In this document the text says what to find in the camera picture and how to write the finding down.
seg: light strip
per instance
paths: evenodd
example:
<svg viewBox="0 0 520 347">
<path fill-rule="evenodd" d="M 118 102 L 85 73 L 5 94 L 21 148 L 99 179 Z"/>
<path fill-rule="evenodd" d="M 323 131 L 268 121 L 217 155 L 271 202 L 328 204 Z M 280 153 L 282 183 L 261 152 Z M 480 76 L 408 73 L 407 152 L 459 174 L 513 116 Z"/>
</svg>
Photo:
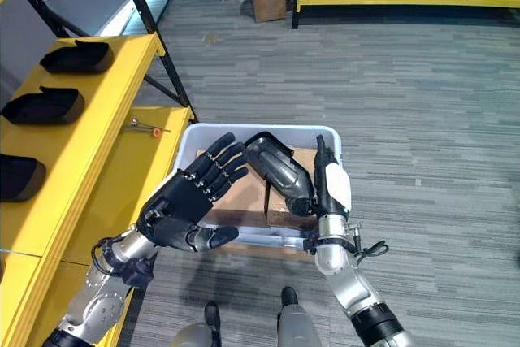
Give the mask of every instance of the light strip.
<svg viewBox="0 0 520 347">
<path fill-rule="evenodd" d="M 102 37 L 120 35 L 135 9 L 136 6 L 133 4 L 133 0 L 127 0 L 119 11 L 116 12 L 110 21 L 101 29 L 98 35 Z"/>
</svg>

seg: gray carpet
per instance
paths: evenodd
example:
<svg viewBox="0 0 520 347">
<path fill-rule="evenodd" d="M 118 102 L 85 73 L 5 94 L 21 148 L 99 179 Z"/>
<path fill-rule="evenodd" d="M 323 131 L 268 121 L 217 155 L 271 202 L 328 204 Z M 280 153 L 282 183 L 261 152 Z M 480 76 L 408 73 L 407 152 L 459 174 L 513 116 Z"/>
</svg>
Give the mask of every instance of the gray carpet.
<svg viewBox="0 0 520 347">
<path fill-rule="evenodd" d="M 173 0 L 160 25 L 201 121 L 339 132 L 352 219 L 366 245 L 391 246 L 362 268 L 421 346 L 520 343 L 520 29 L 488 13 L 291 31 L 235 1 Z M 157 64 L 150 74 L 166 80 Z M 136 102 L 171 105 L 146 85 Z M 224 346 L 274 346 L 286 284 L 323 345 L 362 345 L 312 262 L 166 249 L 155 275 L 121 346 L 168 346 L 210 299 Z"/>
</svg>

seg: robotic hand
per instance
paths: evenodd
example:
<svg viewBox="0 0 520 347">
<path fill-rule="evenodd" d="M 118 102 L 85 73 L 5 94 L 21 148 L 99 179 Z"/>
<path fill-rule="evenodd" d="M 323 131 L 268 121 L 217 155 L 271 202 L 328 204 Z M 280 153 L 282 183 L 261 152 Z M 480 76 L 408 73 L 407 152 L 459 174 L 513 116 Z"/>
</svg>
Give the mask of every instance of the robotic hand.
<svg viewBox="0 0 520 347">
<path fill-rule="evenodd" d="M 160 247 L 200 252 L 234 240 L 236 228 L 199 227 L 197 223 L 241 177 L 247 175 L 244 145 L 227 133 L 186 170 L 169 175 L 141 209 L 136 225 L 92 248 L 93 265 L 68 312 L 44 347 L 97 344 L 118 322 L 132 288 L 154 278 Z"/>
<path fill-rule="evenodd" d="M 411 335 L 358 269 L 364 257 L 384 254 L 388 247 L 380 241 L 362 249 L 360 226 L 347 223 L 351 210 L 349 176 L 334 159 L 332 150 L 325 146 L 323 136 L 318 136 L 314 186 L 319 224 L 319 238 L 312 245 L 316 266 L 325 275 L 362 342 L 370 347 L 415 346 Z"/>
</svg>

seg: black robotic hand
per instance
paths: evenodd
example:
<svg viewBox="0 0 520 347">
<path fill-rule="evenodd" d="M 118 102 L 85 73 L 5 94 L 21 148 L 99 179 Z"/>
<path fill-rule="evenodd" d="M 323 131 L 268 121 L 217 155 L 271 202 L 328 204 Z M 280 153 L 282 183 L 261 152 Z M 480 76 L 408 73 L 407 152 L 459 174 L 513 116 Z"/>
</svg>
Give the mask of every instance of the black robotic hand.
<svg viewBox="0 0 520 347">
<path fill-rule="evenodd" d="M 229 132 L 215 141 L 186 170 L 178 170 L 143 206 L 137 229 L 156 245 L 200 252 L 238 237 L 233 227 L 210 229 L 197 223 L 231 185 L 247 175 L 244 145 Z"/>
</svg>

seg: cardboard box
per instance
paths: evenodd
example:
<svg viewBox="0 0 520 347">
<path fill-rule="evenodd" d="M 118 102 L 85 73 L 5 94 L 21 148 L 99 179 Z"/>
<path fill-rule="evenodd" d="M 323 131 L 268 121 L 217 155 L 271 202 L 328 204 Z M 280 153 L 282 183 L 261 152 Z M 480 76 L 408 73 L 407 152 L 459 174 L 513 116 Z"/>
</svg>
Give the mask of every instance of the cardboard box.
<svg viewBox="0 0 520 347">
<path fill-rule="evenodd" d="M 314 181 L 314 156 L 316 155 L 316 150 L 305 148 L 292 149 L 294 150 L 293 157 L 309 172 L 311 180 Z M 299 217 L 291 214 L 285 205 L 285 198 L 270 185 L 268 189 L 267 225 L 311 229 L 318 224 L 318 219 L 314 216 Z"/>
<path fill-rule="evenodd" d="M 235 227 L 266 227 L 266 181 L 249 165 L 249 174 L 233 184 L 203 221 Z"/>
<path fill-rule="evenodd" d="M 254 21 L 267 22 L 285 18 L 287 0 L 253 0 Z"/>
</svg>

